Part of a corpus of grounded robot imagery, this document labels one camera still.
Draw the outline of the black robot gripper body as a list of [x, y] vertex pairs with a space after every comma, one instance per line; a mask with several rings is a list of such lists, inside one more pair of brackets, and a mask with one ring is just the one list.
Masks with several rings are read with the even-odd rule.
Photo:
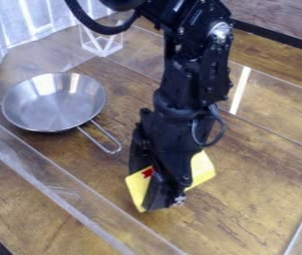
[[140, 109], [140, 121], [135, 129], [150, 141], [151, 165], [172, 177], [187, 176], [191, 186], [193, 157], [205, 147], [213, 146], [225, 133], [225, 122], [217, 104], [197, 112]]

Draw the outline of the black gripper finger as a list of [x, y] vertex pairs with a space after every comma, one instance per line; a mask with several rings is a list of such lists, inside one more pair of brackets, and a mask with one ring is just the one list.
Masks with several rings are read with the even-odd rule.
[[183, 205], [186, 201], [185, 189], [187, 176], [172, 177], [163, 172], [151, 175], [151, 181], [142, 206], [146, 211], [154, 211]]
[[136, 128], [132, 134], [130, 147], [130, 174], [140, 171], [151, 165], [150, 141], [143, 132]]

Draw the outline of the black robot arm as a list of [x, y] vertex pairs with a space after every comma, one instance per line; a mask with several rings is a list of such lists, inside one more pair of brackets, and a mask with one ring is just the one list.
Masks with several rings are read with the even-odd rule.
[[152, 108], [140, 109], [132, 135], [130, 175], [150, 180], [143, 211], [185, 202], [193, 163], [217, 144], [225, 122], [217, 103], [231, 88], [227, 58], [233, 43], [230, 11], [221, 0], [100, 0], [115, 11], [132, 10], [163, 30], [163, 74]]

